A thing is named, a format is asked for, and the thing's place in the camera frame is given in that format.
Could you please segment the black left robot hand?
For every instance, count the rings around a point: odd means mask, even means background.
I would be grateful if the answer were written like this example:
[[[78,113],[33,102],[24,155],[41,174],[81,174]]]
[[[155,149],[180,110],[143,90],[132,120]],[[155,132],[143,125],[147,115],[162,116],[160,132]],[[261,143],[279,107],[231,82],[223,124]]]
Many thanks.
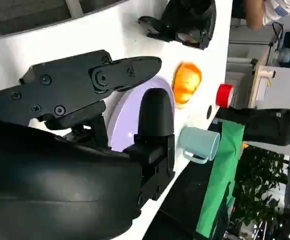
[[[214,0],[171,0],[160,19],[141,16],[137,23],[149,38],[203,50],[213,37],[216,16]]]

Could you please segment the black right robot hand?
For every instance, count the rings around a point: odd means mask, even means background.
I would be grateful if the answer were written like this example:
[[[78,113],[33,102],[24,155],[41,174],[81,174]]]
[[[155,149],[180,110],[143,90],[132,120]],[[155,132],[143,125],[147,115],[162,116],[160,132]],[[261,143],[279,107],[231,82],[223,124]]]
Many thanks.
[[[142,97],[134,144],[108,145],[104,99],[154,77],[156,56],[98,50],[32,65],[0,90],[0,240],[109,240],[174,178],[174,108]]]

